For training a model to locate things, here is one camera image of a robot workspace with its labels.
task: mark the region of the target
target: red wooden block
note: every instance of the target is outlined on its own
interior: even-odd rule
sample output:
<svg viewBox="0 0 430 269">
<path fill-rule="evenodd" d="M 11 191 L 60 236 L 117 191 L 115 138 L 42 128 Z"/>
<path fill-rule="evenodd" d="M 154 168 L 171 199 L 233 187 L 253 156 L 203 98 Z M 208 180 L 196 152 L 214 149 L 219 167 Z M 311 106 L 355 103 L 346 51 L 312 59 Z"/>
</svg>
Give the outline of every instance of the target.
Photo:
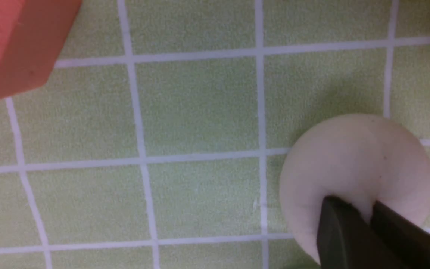
<svg viewBox="0 0 430 269">
<path fill-rule="evenodd" d="M 46 83 L 82 0 L 0 0 L 0 99 Z"/>
</svg>

